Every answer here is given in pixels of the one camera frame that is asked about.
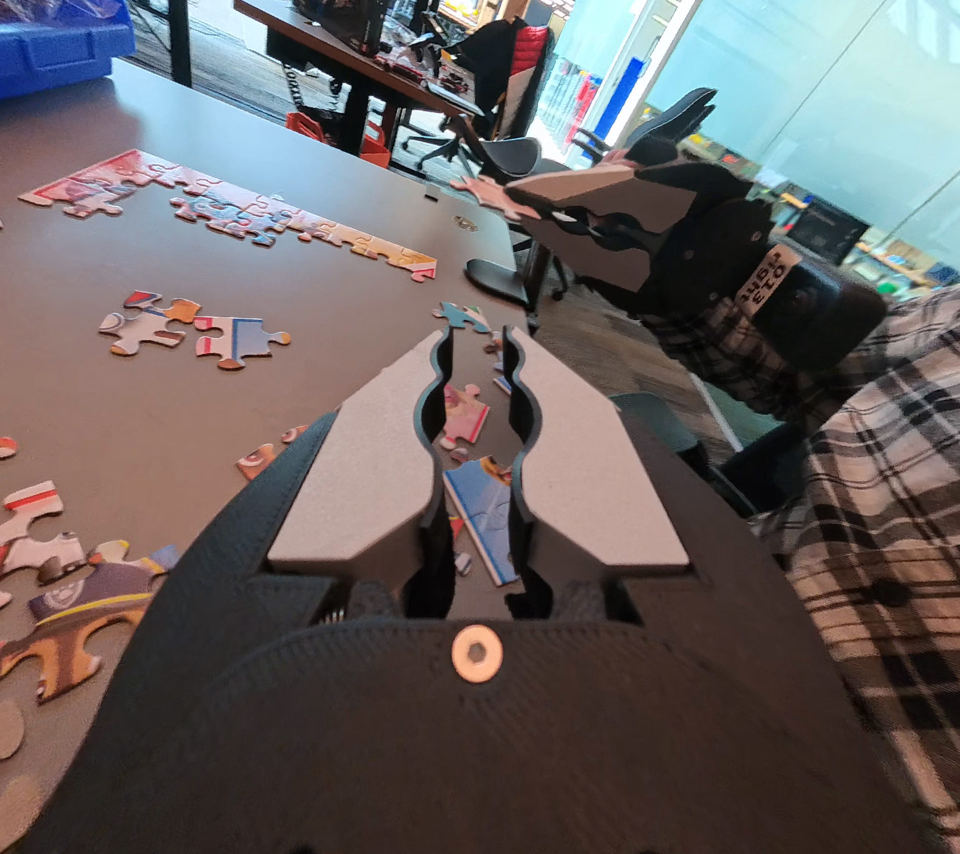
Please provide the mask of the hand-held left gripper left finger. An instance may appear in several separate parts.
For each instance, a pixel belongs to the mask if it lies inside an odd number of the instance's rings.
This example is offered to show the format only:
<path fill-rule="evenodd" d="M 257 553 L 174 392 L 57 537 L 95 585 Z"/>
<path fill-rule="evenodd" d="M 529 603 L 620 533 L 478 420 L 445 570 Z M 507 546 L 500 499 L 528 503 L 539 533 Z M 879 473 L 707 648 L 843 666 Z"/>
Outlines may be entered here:
<path fill-rule="evenodd" d="M 445 618 L 456 573 L 434 440 L 447 421 L 453 332 L 424 338 L 338 408 L 270 547 L 270 567 L 398 593 Z"/>

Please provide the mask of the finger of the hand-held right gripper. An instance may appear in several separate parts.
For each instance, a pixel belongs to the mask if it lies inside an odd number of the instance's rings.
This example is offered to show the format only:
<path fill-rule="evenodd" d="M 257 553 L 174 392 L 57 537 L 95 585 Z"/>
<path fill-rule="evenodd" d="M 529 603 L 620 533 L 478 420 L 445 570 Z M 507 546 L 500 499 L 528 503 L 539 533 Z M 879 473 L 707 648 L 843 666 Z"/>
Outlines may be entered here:
<path fill-rule="evenodd" d="M 625 215 L 641 228 L 670 228 L 687 215 L 696 192 L 655 183 L 640 174 L 629 166 L 597 165 L 524 177 L 508 184 L 506 193 L 539 212 L 584 209 L 598 219 Z"/>
<path fill-rule="evenodd" d="M 642 248 L 602 247 L 584 224 L 567 217 L 521 217 L 524 227 L 570 271 L 635 293 L 651 274 L 651 259 Z"/>

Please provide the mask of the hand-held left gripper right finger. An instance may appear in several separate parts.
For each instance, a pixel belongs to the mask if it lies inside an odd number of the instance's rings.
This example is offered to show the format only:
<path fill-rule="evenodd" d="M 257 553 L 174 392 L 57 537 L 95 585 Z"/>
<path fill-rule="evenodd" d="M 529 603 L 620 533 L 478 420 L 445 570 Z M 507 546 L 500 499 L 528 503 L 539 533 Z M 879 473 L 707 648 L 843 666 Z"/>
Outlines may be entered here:
<path fill-rule="evenodd" d="M 626 580 L 690 572 L 690 556 L 618 407 L 515 326 L 502 333 L 511 387 L 509 546 L 514 619 L 548 619 L 570 588 L 602 604 Z"/>

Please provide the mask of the pink red collar puzzle piece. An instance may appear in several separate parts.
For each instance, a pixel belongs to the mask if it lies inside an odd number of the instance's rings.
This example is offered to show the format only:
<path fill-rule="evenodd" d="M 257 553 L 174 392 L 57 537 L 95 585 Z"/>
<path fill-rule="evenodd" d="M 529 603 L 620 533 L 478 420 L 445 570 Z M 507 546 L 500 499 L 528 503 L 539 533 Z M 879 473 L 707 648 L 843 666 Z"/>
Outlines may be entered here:
<path fill-rule="evenodd" d="M 536 215 L 532 208 L 512 200 L 502 185 L 488 177 L 450 178 L 448 185 L 472 195 L 479 205 L 499 211 L 508 222 L 519 224 L 524 217 Z"/>

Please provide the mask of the light blue sky puzzle section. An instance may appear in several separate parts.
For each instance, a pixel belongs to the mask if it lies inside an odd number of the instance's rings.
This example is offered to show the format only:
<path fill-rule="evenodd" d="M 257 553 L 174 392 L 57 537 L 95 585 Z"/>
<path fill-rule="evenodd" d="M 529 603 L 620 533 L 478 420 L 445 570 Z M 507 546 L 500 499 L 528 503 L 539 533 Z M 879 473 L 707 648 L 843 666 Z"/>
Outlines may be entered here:
<path fill-rule="evenodd" d="M 510 467 L 484 457 L 444 471 L 442 478 L 493 583 L 501 587 L 515 582 L 519 577 L 510 546 Z"/>

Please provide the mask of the pink dog puzzle piece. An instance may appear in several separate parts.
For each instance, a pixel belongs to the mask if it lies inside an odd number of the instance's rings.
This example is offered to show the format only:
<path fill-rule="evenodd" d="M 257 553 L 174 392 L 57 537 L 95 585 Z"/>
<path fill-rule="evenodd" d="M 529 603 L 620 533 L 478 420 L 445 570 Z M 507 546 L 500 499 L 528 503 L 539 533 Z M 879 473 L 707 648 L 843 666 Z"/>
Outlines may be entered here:
<path fill-rule="evenodd" d="M 467 384 L 464 389 L 455 388 L 450 383 L 443 387 L 446 421 L 439 444 L 452 451 L 459 441 L 474 444 L 478 439 L 490 407 L 479 399 L 480 388 Z"/>

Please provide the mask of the yellow border puzzle section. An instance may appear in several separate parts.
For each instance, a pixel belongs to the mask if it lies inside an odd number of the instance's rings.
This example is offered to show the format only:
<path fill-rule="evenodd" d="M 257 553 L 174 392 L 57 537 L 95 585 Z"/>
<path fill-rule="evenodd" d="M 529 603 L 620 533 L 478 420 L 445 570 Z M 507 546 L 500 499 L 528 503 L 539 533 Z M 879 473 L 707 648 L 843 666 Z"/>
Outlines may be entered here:
<path fill-rule="evenodd" d="M 436 277 L 436 258 L 348 225 L 299 211 L 289 219 L 286 227 L 296 232 L 299 240 L 307 243 L 314 239 L 321 240 L 338 248 L 347 246 L 352 253 L 374 261 L 385 259 L 389 265 L 411 272 L 414 281 L 423 282 Z"/>

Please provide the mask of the red border dog puzzle section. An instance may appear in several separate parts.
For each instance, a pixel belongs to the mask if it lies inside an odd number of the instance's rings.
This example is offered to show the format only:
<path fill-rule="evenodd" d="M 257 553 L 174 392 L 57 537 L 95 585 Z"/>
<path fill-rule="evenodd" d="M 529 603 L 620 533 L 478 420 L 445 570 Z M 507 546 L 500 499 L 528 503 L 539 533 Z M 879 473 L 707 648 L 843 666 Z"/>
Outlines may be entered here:
<path fill-rule="evenodd" d="M 181 189 L 169 201 L 177 218 L 188 223 L 205 221 L 210 230 L 241 240 L 250 237 L 258 246 L 271 247 L 274 236 L 289 224 L 294 224 L 295 231 L 304 231 L 297 208 L 136 149 L 30 189 L 18 200 L 36 207 L 59 204 L 66 215 L 77 219 L 95 213 L 118 216 L 126 198 L 151 185 Z"/>

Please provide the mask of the grey desk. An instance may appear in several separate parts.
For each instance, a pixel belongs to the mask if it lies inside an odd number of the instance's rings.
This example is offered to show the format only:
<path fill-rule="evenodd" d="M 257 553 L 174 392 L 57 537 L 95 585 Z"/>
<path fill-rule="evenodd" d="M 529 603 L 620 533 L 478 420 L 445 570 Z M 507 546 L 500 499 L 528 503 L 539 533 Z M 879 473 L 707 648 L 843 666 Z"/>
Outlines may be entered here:
<path fill-rule="evenodd" d="M 185 551 L 245 484 L 236 460 L 354 393 L 441 325 L 442 300 L 516 309 L 469 294 L 462 266 L 507 251 L 498 216 L 474 215 L 405 177 L 322 148 L 252 114 L 120 61 L 108 79 L 2 103 L 2 495 L 51 480 L 60 514 L 30 525 L 37 540 L 73 532 L 85 548 L 123 538 L 140 558 Z M 121 215 L 80 219 L 18 196 L 92 162 L 138 148 L 265 197 L 438 256 L 416 283 L 385 259 L 269 233 L 270 248 L 174 214 L 181 187 L 119 200 Z M 200 314 L 258 317 L 292 345 L 270 346 L 225 372 L 180 346 L 110 351 L 102 316 L 133 290 L 197 301 Z"/>

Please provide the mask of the black mesh office chair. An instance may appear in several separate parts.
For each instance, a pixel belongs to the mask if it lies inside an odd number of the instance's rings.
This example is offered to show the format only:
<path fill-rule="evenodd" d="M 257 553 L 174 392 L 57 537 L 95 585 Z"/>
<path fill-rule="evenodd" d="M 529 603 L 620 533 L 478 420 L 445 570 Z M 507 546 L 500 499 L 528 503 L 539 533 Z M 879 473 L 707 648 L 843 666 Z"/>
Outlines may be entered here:
<path fill-rule="evenodd" d="M 588 128 L 578 128 L 572 144 L 592 165 L 611 163 L 644 168 L 672 163 L 678 159 L 680 141 L 696 132 L 713 112 L 716 94 L 715 88 L 695 88 L 665 111 L 644 116 L 619 148 Z"/>

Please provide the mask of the black table foot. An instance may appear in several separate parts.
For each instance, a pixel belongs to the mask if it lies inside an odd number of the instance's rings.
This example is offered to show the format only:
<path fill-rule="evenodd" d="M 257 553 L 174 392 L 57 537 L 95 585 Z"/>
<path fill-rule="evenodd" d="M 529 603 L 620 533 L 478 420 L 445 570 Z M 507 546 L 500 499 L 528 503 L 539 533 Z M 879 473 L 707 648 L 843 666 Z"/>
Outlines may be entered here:
<path fill-rule="evenodd" d="M 526 254 L 522 265 L 503 266 L 474 258 L 464 265 L 467 280 L 479 290 L 510 301 L 524 309 L 528 333 L 534 337 L 540 329 L 539 303 L 547 273 L 553 261 L 552 252 L 532 238 L 513 245 L 513 254 Z"/>

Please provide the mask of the teal green corner puzzle piece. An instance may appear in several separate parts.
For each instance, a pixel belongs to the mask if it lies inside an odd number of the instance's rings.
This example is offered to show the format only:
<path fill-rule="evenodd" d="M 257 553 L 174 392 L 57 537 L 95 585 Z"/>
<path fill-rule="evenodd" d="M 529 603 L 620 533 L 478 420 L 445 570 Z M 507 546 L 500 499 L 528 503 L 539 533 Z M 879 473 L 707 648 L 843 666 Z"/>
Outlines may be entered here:
<path fill-rule="evenodd" d="M 471 325 L 477 334 L 488 335 L 493 332 L 485 315 L 476 306 L 461 306 L 442 301 L 439 308 L 434 308 L 431 313 L 434 318 L 445 320 L 451 328 L 466 329 Z"/>

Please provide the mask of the blue white red striped puzzle piece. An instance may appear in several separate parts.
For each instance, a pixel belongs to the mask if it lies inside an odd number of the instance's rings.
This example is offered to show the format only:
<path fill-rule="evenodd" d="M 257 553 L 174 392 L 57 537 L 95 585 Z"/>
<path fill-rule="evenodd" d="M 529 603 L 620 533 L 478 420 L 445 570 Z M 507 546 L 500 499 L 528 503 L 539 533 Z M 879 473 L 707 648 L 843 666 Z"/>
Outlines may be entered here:
<path fill-rule="evenodd" d="M 196 355 L 216 355 L 222 370 L 245 368 L 246 357 L 271 356 L 271 344 L 288 345 L 292 340 L 286 331 L 266 331 L 260 318 L 198 316 L 193 324 L 201 333 Z"/>

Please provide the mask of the white orange puzzle piece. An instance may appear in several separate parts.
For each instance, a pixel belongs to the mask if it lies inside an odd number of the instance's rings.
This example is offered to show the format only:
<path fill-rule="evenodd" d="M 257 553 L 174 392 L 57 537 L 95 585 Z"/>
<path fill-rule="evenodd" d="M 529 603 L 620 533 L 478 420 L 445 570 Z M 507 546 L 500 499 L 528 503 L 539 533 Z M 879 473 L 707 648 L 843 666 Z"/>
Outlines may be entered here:
<path fill-rule="evenodd" d="M 187 298 L 173 298 L 167 307 L 159 306 L 159 293 L 135 291 L 124 301 L 125 309 L 137 309 L 134 316 L 121 312 L 107 314 L 99 326 L 99 332 L 115 338 L 110 351 L 118 356 L 135 356 L 141 344 L 158 344 L 176 347 L 186 334 L 169 329 L 171 322 L 191 325 L 202 305 Z"/>

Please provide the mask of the dark wooden table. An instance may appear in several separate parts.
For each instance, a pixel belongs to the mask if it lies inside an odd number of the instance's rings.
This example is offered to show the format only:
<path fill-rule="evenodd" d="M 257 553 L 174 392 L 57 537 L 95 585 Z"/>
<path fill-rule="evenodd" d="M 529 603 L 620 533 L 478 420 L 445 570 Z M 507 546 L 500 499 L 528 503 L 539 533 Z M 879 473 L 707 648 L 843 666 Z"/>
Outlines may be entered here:
<path fill-rule="evenodd" d="M 388 109 L 389 117 L 384 123 L 387 133 L 392 131 L 393 116 L 401 108 L 447 116 L 481 114 L 475 104 L 457 99 L 443 88 L 425 86 L 357 53 L 324 28 L 309 22 L 288 0 L 232 0 L 232 5 L 267 29 L 267 55 L 279 61 L 285 71 L 314 66 L 347 86 L 337 137 L 337 147 L 343 152 L 360 154 L 371 97 L 382 101 Z"/>

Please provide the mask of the navy uniform dog puzzle piece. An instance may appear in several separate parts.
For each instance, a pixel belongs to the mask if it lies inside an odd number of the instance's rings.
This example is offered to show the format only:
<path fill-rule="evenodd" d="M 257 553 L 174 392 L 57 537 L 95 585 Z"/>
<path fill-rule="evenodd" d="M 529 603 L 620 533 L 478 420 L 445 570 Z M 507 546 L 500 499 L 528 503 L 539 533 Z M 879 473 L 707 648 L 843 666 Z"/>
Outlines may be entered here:
<path fill-rule="evenodd" d="M 181 556 L 170 544 L 128 560 L 129 549 L 123 539 L 100 543 L 88 554 L 93 567 L 88 576 L 30 599 L 33 629 L 21 639 L 2 643 L 1 676 L 24 660 L 37 658 L 40 703 L 91 678 L 101 659 L 86 649 L 90 635 L 118 623 L 135 628 L 152 601 L 154 579 L 169 574 Z"/>

